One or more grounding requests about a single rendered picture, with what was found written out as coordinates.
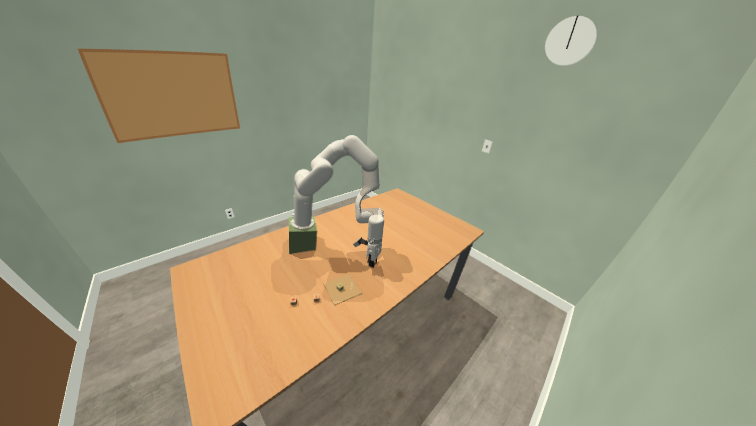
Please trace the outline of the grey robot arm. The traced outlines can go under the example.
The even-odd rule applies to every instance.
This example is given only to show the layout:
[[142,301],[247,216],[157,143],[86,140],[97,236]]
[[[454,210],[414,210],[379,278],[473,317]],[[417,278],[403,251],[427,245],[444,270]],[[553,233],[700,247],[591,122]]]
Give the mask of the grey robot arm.
[[384,228],[382,209],[361,209],[361,201],[365,194],[379,188],[378,158],[354,135],[347,136],[344,140],[335,141],[324,149],[312,160],[311,172],[302,169],[295,174],[294,214],[292,213],[291,225],[299,230],[307,230],[314,226],[314,221],[311,220],[313,194],[331,179],[333,175],[332,165],[340,158],[348,156],[344,150],[362,166],[363,188],[355,201],[355,215],[358,223],[368,223],[368,241],[361,237],[353,245],[356,248],[361,244],[368,246],[368,242],[379,244],[382,242]]

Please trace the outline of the tan flat mat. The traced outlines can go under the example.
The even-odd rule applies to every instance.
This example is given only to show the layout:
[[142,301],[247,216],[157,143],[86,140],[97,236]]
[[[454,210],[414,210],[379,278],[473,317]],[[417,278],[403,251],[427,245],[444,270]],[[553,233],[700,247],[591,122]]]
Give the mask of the tan flat mat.
[[[341,291],[337,289],[339,283],[344,285]],[[324,285],[334,305],[362,294],[350,274],[325,282]]]

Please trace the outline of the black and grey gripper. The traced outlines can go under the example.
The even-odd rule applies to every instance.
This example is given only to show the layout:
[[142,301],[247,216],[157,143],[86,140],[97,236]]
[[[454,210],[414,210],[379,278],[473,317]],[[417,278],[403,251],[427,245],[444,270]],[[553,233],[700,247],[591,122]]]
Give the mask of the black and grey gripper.
[[381,251],[382,251],[382,242],[379,243],[379,244],[370,244],[368,242],[366,257],[368,255],[368,257],[367,257],[367,259],[368,259],[367,263],[370,263],[369,264],[370,267],[374,268],[374,264],[375,264],[374,261],[376,261],[376,263],[377,263],[377,257],[379,256],[379,254],[381,253]]

